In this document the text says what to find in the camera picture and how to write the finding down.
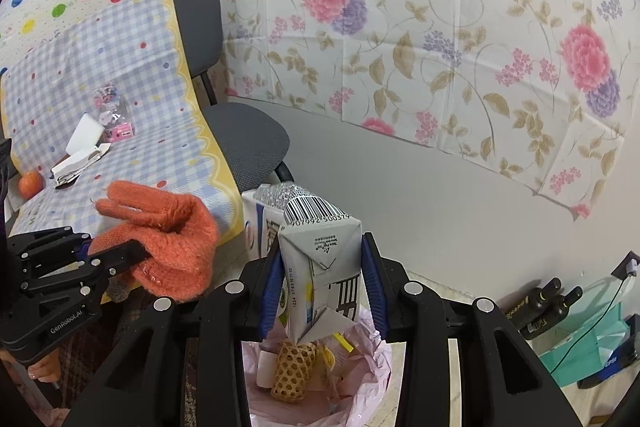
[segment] blue gripper pad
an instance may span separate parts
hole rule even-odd
[[[262,293],[262,309],[260,312],[260,325],[258,332],[262,338],[266,339],[269,331],[273,328],[278,312],[278,301],[280,301],[280,293],[282,292],[282,281],[284,280],[284,263],[280,255],[280,249],[271,263],[269,276]]]
[[[369,248],[369,243],[362,236],[362,277],[367,289],[367,298],[369,298],[369,306],[371,315],[376,329],[380,332],[383,340],[389,330],[389,322],[386,315],[386,299],[385,292],[382,287],[382,281],[373,259],[373,253]]]

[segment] plastic bag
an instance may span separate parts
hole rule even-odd
[[[274,400],[269,390],[259,388],[255,376],[260,344],[242,343],[244,383],[253,427],[362,427],[385,396],[391,378],[391,347],[380,339],[371,313],[360,307],[358,323],[343,333],[358,350],[344,364],[344,380],[338,385],[341,396],[330,413],[326,393],[307,391],[304,400],[288,404]],[[276,321],[262,349],[275,351],[285,337],[282,324]]]
[[[133,136],[133,126],[129,111],[118,88],[108,82],[94,90],[94,105],[98,121],[104,126],[104,140],[117,142]]]
[[[604,317],[602,312],[594,314],[560,344],[540,355],[540,360],[553,371],[551,376],[558,386],[564,387],[601,370],[628,330],[622,304],[618,303]],[[565,358],[569,349],[571,353]]]

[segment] orange glove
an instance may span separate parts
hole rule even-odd
[[[130,272],[148,292],[188,301],[206,290],[218,229],[200,198],[126,181],[111,183],[107,197],[95,204],[98,212],[127,223],[98,234],[89,255],[135,239],[151,257]]]

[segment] black bottle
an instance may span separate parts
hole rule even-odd
[[[504,315],[519,330],[536,317],[545,312],[551,304],[551,297],[556,295],[562,286],[558,277],[554,277],[544,288],[533,288],[525,295],[524,299],[511,307]]]
[[[576,286],[567,295],[558,295],[551,299],[551,306],[548,310],[532,323],[527,324],[520,330],[520,334],[528,341],[542,335],[555,325],[562,322],[569,314],[569,307],[575,304],[582,297],[582,288]]]

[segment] gingham tablecloth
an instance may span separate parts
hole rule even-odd
[[[113,82],[129,107],[135,136],[110,151],[78,181],[54,190],[50,168],[85,112],[92,91]],[[20,210],[12,233],[72,226],[92,235],[116,220],[94,201],[114,180],[190,193],[207,205],[222,241],[242,229],[236,184],[198,107],[173,0],[125,0],[36,47],[2,75],[4,135],[14,140],[20,172],[37,169],[46,188]]]

